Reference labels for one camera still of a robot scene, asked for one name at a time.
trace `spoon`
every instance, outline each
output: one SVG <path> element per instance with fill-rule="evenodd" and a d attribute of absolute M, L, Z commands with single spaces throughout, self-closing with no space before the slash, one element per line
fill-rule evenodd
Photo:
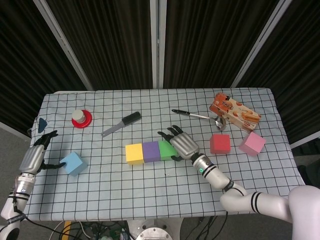
<path fill-rule="evenodd" d="M 226 128 L 226 120 L 221 116 L 216 116 L 216 117 L 213 117 L 213 116 L 201 116 L 201 115 L 198 115 L 198 114 L 193 114 L 193 113 L 190 113 L 188 111 L 183 111 L 183 110 L 178 110 L 178 109 L 172 109 L 172 112 L 174 112 L 176 114 L 197 117 L 197 118 L 200 118 L 200 119 L 209 119 L 209 120 L 213 119 L 215 121 L 215 125 L 217 126 L 217 128 L 220 131 L 223 131 Z"/>

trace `red lid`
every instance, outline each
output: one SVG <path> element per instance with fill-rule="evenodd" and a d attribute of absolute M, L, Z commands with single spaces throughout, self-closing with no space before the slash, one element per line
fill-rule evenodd
<path fill-rule="evenodd" d="M 78 128 L 78 129 L 83 129 L 85 127 L 87 127 L 91 121 L 92 121 L 92 115 L 90 112 L 88 112 L 87 110 L 82 110 L 85 120 L 82 123 L 78 123 L 77 121 L 75 121 L 74 119 L 72 119 L 72 124 L 74 127 Z"/>

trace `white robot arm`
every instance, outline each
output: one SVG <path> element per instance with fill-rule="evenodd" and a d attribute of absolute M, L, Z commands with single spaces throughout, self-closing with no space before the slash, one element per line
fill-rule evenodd
<path fill-rule="evenodd" d="M 226 177 L 210 159 L 199 153 L 199 146 L 178 126 L 168 130 L 172 135 L 158 133 L 179 153 L 175 161 L 191 160 L 192 165 L 215 188 L 225 190 L 220 202 L 228 212 L 254 211 L 293 223 L 293 240 L 320 239 L 320 190 L 313 186 L 294 188 L 288 199 L 262 192 L 248 194 L 240 185 Z"/>
<path fill-rule="evenodd" d="M 16 240 L 20 231 L 20 222 L 26 218 L 23 211 L 35 185 L 35 176 L 42 169 L 61 168 L 65 163 L 58 165 L 45 164 L 44 155 L 51 138 L 57 136 L 53 131 L 39 138 L 24 155 L 19 170 L 21 174 L 15 178 L 13 191 L 10 192 L 1 212 L 7 225 L 0 226 L 0 240 Z"/>

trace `table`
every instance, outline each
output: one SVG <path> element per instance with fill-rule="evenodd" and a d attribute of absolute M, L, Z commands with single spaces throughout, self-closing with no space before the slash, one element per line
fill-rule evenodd
<path fill-rule="evenodd" d="M 211 154 L 209 139 L 221 133 L 215 123 L 171 112 L 189 110 L 211 115 L 209 106 L 218 92 L 261 114 L 254 131 L 266 139 L 262 152 L 251 157 L 238 146 L 247 133 L 227 124 L 229 154 Z M 74 128 L 75 109 L 92 113 L 89 127 Z M 122 117 L 140 111 L 142 120 L 102 139 L 101 132 L 117 124 Z M 39 118 L 47 121 L 38 133 Z M 88 168 L 74 177 L 64 169 L 42 170 L 26 206 L 32 220 L 125 220 L 224 215 L 221 190 L 211 187 L 192 166 L 191 161 L 161 161 L 130 166 L 125 160 L 125 145 L 158 141 L 157 134 L 178 125 L 197 142 L 200 152 L 248 192 L 288 196 L 303 185 L 288 143 L 286 132 L 268 88 L 200 88 L 108 90 L 47 94 L 32 127 L 31 145 L 42 134 L 57 130 L 44 159 L 57 164 L 70 152 L 76 152 Z"/>

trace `cardboard box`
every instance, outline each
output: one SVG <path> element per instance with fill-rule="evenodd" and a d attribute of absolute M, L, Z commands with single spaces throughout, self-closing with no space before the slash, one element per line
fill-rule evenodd
<path fill-rule="evenodd" d="M 210 110 L 248 133 L 254 130 L 261 115 L 252 111 L 223 92 L 219 92 L 210 106 Z"/>

